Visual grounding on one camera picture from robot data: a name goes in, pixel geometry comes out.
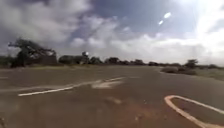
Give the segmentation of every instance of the grass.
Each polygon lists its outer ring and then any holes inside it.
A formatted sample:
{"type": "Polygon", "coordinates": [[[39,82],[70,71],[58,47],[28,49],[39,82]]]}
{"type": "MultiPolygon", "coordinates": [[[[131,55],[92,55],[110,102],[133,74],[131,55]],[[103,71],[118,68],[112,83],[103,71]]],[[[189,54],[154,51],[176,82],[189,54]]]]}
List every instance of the grass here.
{"type": "Polygon", "coordinates": [[[224,81],[224,69],[195,69],[198,76],[224,81]]]}

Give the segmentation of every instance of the treeline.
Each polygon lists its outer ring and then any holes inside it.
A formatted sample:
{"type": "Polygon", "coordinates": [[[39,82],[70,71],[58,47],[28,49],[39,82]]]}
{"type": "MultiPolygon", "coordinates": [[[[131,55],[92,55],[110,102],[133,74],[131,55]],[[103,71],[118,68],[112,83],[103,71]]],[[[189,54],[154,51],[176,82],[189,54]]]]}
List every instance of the treeline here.
{"type": "Polygon", "coordinates": [[[200,68],[211,69],[220,68],[217,65],[198,65],[198,61],[195,59],[188,60],[186,64],[181,65],[179,63],[158,63],[148,62],[144,63],[141,59],[135,59],[132,61],[120,60],[118,57],[109,57],[105,60],[101,60],[99,57],[89,57],[86,52],[81,55],[63,55],[57,59],[57,53],[52,49],[44,48],[38,43],[17,39],[13,43],[9,43],[9,47],[19,48],[20,51],[15,57],[0,56],[1,67],[24,67],[30,65],[75,65],[75,64],[92,64],[92,65],[141,65],[141,66],[160,66],[160,67],[179,67],[179,68],[200,68]]]}

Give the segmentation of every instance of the sky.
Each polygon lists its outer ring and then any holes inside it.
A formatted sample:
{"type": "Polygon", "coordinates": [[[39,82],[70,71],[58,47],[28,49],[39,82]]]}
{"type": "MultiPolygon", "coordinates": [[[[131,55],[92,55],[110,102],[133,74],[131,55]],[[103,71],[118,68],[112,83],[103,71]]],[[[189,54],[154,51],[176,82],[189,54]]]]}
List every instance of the sky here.
{"type": "Polygon", "coordinates": [[[58,56],[224,65],[223,0],[0,0],[0,54],[22,37],[58,56]]]}

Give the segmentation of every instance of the cloud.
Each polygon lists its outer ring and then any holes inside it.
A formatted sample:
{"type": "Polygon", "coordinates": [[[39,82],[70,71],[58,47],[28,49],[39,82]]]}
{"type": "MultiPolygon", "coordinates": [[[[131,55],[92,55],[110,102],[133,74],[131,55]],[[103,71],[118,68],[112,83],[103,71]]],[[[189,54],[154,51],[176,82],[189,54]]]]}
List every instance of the cloud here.
{"type": "Polygon", "coordinates": [[[88,0],[49,0],[13,4],[0,0],[0,25],[15,37],[64,42],[78,28],[78,17],[90,9],[88,0]]]}

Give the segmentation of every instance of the road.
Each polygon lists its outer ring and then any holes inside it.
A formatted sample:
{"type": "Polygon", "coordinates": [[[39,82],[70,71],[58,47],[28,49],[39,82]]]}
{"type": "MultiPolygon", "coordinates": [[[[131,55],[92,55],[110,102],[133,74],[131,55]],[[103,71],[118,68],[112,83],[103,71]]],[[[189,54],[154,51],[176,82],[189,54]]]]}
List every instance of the road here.
{"type": "Polygon", "coordinates": [[[6,128],[224,126],[224,82],[209,78],[147,66],[1,70],[0,78],[0,125],[6,128]]]}

